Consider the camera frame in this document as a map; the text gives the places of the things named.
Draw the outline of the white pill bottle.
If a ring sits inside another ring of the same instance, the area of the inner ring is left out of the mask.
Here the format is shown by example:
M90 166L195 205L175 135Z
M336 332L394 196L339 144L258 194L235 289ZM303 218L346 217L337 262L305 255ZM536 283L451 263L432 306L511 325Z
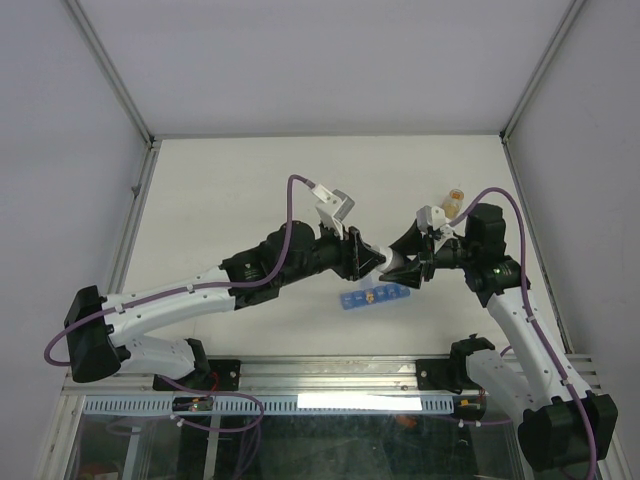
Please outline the white pill bottle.
M395 251L385 255L386 261L379 268L379 271L383 274L390 273L393 270L404 267L413 261L412 258L400 255Z

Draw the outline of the blue weekly pill organizer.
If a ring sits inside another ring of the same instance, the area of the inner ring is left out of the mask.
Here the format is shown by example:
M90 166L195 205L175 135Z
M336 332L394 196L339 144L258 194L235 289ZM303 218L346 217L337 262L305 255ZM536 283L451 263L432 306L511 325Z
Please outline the blue weekly pill organizer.
M410 296L411 291L408 287L397 283L383 282L366 284L358 289L343 292L339 295L339 302L343 310L350 311L394 302Z

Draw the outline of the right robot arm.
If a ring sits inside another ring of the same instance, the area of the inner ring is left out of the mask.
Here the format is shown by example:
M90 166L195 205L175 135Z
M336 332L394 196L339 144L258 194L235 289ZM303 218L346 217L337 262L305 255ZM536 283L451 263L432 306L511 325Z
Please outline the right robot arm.
M593 478L606 458L618 409L607 394L594 393L551 338L538 317L523 262L506 253L506 222L500 207L478 203L455 233L437 207L425 206L410 229L378 248L385 282L418 289L438 269L460 269L468 288L496 321L515 354L514 372L485 338L452 344L445 386L476 384L513 422L522 454L536 472L585 464Z

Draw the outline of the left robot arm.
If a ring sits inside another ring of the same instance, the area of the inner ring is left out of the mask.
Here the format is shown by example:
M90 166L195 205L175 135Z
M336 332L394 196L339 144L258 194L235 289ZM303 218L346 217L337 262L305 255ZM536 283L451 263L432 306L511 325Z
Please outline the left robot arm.
M116 373L151 373L201 387L210 373L201 341L161 340L151 331L274 300L283 287L328 270L357 281L387 263L386 252L366 244L355 227L316 234L295 221L258 246L172 286L109 296L96 286L85 287L64 321L72 378L90 383Z

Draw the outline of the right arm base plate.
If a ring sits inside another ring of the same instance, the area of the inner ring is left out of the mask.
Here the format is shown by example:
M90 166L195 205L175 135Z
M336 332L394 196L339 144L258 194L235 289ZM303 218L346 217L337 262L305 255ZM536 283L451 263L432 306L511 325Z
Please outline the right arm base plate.
M495 386L504 373L504 365L474 354L464 358L438 357L415 361L417 388L420 391L444 390L461 394Z

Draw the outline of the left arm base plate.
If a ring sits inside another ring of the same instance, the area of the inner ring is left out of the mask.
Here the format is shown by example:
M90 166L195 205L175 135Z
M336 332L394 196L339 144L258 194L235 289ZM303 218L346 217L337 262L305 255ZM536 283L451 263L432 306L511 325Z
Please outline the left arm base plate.
M196 358L180 362L177 366L164 367L155 374L153 391L174 391L166 380L170 378L182 387L192 390L235 392L239 388L241 361L238 359Z

